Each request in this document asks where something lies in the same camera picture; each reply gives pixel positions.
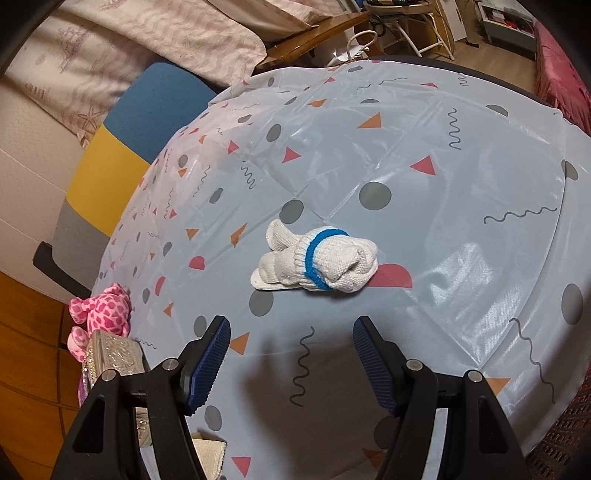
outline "chair leg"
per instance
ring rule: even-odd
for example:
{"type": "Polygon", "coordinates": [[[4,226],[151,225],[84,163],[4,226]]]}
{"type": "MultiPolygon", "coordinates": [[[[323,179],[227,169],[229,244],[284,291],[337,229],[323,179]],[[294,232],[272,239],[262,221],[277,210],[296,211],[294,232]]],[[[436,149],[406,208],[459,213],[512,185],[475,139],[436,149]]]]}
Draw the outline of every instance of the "chair leg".
{"type": "Polygon", "coordinates": [[[441,42],[441,44],[443,45],[443,48],[445,48],[445,51],[447,52],[447,56],[450,60],[455,60],[455,58],[452,55],[452,52],[449,50],[447,44],[443,41],[443,38],[441,37],[441,35],[439,34],[439,32],[437,31],[437,24],[435,23],[435,18],[433,18],[433,14],[421,14],[423,20],[425,21],[426,24],[428,24],[431,29],[433,30],[433,32],[435,33],[435,36],[437,37],[437,41],[441,42]]]}
{"type": "Polygon", "coordinates": [[[408,34],[404,31],[404,29],[400,26],[400,24],[398,23],[397,19],[394,19],[394,24],[396,25],[396,28],[398,29],[398,31],[401,33],[401,35],[404,37],[404,39],[410,44],[411,48],[414,50],[414,52],[419,56],[422,57],[421,52],[419,52],[417,46],[413,43],[413,41],[411,40],[411,38],[408,36],[408,34]]]}

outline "blue cushion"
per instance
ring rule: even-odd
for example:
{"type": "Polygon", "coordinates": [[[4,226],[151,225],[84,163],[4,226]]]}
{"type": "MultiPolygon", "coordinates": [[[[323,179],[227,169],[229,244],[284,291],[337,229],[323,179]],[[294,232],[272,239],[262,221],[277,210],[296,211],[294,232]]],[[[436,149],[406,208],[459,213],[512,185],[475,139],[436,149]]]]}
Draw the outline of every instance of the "blue cushion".
{"type": "Polygon", "coordinates": [[[170,63],[151,65],[115,104],[105,127],[146,162],[216,96],[199,77],[170,63]]]}

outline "beige cloth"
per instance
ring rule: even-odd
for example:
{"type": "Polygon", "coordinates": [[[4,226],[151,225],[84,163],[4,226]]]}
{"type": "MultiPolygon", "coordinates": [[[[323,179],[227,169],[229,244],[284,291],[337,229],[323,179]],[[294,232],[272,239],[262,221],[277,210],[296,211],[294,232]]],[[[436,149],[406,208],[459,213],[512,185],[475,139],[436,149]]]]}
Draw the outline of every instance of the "beige cloth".
{"type": "Polygon", "coordinates": [[[85,146],[160,57],[227,86],[249,77],[266,55],[255,33],[206,0],[66,0],[6,75],[85,146]]]}
{"type": "Polygon", "coordinates": [[[220,12],[276,42],[342,13],[336,0],[208,0],[220,12]]]}

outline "red bedspread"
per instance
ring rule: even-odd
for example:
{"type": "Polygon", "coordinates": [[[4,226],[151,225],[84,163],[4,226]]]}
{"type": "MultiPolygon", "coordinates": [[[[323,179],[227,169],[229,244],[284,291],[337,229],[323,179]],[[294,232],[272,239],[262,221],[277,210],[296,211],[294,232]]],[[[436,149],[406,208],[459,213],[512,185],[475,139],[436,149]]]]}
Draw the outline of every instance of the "red bedspread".
{"type": "Polygon", "coordinates": [[[538,43],[535,94],[591,136],[591,97],[579,74],[554,37],[535,24],[538,43]]]}

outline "yellow cushion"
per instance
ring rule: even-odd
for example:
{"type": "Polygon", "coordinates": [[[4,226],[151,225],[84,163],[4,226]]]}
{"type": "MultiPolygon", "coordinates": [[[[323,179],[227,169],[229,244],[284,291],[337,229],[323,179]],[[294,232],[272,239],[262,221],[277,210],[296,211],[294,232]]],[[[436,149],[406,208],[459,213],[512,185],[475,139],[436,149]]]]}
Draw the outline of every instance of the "yellow cushion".
{"type": "Polygon", "coordinates": [[[78,165],[66,199],[82,218],[111,236],[148,167],[102,125],[78,165]]]}

